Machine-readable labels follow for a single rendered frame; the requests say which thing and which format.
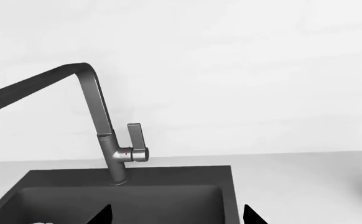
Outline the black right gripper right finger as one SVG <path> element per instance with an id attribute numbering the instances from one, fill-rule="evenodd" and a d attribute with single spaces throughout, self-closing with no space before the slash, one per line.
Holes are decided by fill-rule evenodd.
<path id="1" fill-rule="evenodd" d="M 244 224 L 268 224 L 247 204 L 244 205 L 243 221 Z"/>

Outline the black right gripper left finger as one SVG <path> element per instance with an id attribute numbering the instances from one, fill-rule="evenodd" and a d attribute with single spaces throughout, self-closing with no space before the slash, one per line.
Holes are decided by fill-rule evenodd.
<path id="1" fill-rule="evenodd" d="M 106 205 L 87 224 L 112 224 L 112 206 Z"/>

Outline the dark grey kitchen sink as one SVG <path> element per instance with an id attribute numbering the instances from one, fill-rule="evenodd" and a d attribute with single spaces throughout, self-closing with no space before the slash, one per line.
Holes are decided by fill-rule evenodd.
<path id="1" fill-rule="evenodd" d="M 240 224 L 230 166 L 135 167 L 116 185 L 106 169 L 28 171 L 0 199 L 0 224 Z"/>

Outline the grey metal kitchen faucet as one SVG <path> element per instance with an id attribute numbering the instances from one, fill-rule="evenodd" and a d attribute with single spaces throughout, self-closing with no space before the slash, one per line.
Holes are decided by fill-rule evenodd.
<path id="1" fill-rule="evenodd" d="M 81 85 L 112 183 L 115 186 L 124 184 L 127 182 L 125 163 L 147 162 L 149 149 L 139 123 L 127 125 L 132 146 L 120 147 L 98 76 L 88 63 L 61 65 L 1 88 L 0 110 L 71 75 L 76 75 Z"/>

